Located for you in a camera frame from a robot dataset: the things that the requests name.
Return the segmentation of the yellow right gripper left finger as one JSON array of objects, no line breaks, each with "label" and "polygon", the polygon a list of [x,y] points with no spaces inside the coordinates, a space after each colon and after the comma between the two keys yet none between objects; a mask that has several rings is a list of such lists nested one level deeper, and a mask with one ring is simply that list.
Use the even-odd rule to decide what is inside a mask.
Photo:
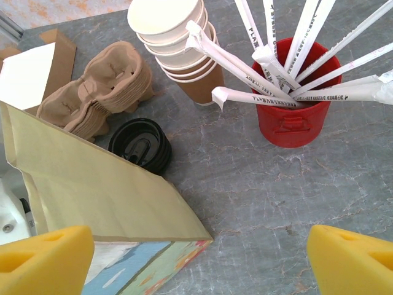
[{"label": "yellow right gripper left finger", "polygon": [[1,245],[1,294],[81,294],[93,253],[88,226]]}]

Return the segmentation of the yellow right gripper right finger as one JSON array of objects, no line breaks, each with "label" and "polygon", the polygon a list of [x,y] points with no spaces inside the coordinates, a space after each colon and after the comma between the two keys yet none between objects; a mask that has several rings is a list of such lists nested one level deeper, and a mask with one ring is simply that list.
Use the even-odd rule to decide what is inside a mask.
[{"label": "yellow right gripper right finger", "polygon": [[392,242],[315,225],[307,253],[321,294],[392,294]]}]

